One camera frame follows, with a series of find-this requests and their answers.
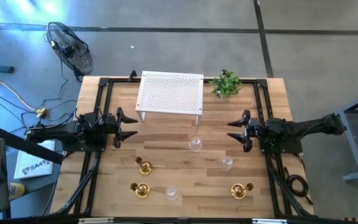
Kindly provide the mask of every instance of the green leaves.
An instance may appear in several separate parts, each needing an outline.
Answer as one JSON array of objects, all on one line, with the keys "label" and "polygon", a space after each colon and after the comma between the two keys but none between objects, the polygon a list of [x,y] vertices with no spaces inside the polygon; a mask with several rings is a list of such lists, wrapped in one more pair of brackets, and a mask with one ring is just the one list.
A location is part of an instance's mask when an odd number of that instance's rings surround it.
[{"label": "green leaves", "polygon": [[215,78],[210,81],[209,84],[214,88],[211,93],[214,93],[217,97],[227,98],[229,96],[236,95],[240,89],[240,78],[236,76],[233,71],[222,70],[219,74],[219,78]]}]

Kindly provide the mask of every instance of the coiled black cable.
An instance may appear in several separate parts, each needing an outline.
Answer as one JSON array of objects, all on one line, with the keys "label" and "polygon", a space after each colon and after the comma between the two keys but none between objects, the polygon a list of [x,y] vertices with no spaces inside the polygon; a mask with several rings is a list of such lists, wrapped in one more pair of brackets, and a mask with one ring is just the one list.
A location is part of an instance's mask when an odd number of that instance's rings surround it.
[{"label": "coiled black cable", "polygon": [[[298,197],[304,197],[305,199],[307,199],[307,201],[310,203],[310,205],[313,205],[313,202],[308,197],[309,185],[306,182],[306,180],[302,176],[300,176],[298,174],[290,175],[289,172],[288,172],[288,169],[286,167],[284,167],[284,170],[287,173],[287,178],[285,179],[285,183],[288,185],[288,188],[291,190],[291,192],[294,195],[298,196]],[[301,185],[302,185],[302,190],[301,191],[295,190],[293,188],[293,183],[296,180],[299,181],[301,183]]]}]

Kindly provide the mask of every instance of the wooden table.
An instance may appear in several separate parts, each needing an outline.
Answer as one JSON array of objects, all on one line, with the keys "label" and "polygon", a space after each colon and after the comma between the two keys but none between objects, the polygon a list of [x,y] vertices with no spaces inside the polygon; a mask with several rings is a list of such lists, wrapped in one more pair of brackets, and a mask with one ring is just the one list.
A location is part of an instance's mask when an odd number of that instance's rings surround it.
[{"label": "wooden table", "polygon": [[[93,111],[99,79],[84,78],[77,114]],[[267,82],[274,116],[291,120],[283,79],[270,78]],[[136,118],[138,91],[138,83],[115,83],[109,111],[115,113],[120,106],[128,117]],[[201,126],[197,127],[195,119],[188,115],[150,113],[144,123],[123,125],[124,131],[139,133],[122,143],[120,149],[112,146],[113,136],[109,137],[99,167],[93,217],[273,217],[265,158],[259,152],[258,141],[253,139],[253,150],[244,153],[242,146],[226,135],[241,132],[241,128],[226,124],[239,119],[244,109],[257,117],[253,86],[243,84],[238,95],[227,99],[216,98],[210,92],[211,87],[204,84]],[[188,141],[195,136],[203,142],[200,152],[188,149]],[[134,162],[137,156],[152,163],[154,170],[151,174],[140,174],[139,166]],[[218,160],[224,156],[234,158],[229,171],[219,169]],[[61,208],[76,189],[83,157],[83,152],[75,152],[63,161],[51,212]],[[297,157],[284,154],[283,163],[291,174],[305,177]],[[151,188],[147,198],[137,198],[129,188],[132,183],[141,182]],[[245,198],[238,200],[231,195],[233,184],[249,182],[255,189],[247,192]],[[165,198],[165,188],[169,185],[180,188],[177,200]],[[283,211],[278,186],[277,192]],[[88,188],[85,189],[83,206],[87,193]],[[305,198],[297,199],[313,213],[313,207]]]}]

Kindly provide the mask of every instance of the white table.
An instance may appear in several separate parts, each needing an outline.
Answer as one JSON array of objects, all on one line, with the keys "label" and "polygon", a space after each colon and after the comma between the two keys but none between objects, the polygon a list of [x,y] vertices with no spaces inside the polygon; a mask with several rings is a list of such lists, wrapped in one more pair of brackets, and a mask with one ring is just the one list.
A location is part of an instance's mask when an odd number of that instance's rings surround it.
[{"label": "white table", "polygon": [[142,72],[136,111],[141,121],[146,112],[190,114],[199,126],[203,115],[204,75]]}]

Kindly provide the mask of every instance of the fan grille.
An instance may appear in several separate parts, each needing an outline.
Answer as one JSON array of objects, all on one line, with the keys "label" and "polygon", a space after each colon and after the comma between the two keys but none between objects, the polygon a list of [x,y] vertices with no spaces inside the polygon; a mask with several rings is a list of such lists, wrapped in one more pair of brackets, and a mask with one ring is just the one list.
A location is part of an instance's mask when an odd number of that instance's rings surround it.
[{"label": "fan grille", "polygon": [[75,73],[89,75],[92,72],[93,61],[86,43],[70,28],[60,22],[50,22],[46,36],[62,62]]}]

